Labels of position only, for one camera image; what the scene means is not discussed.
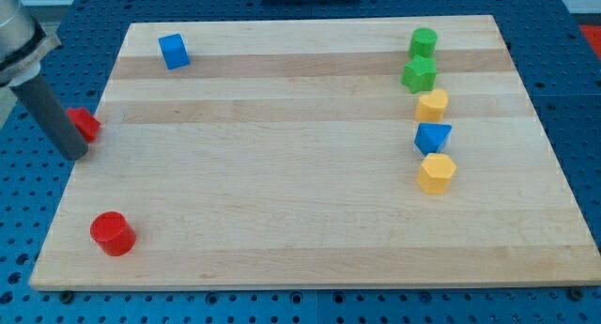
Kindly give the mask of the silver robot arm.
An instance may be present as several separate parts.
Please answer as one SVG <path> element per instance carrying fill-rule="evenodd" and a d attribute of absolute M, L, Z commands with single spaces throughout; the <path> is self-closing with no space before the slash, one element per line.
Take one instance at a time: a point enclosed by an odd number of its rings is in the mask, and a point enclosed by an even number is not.
<path fill-rule="evenodd" d="M 61 44 L 46 33 L 21 0 L 1 0 L 1 86 L 17 86 L 37 76 L 41 60 Z"/>

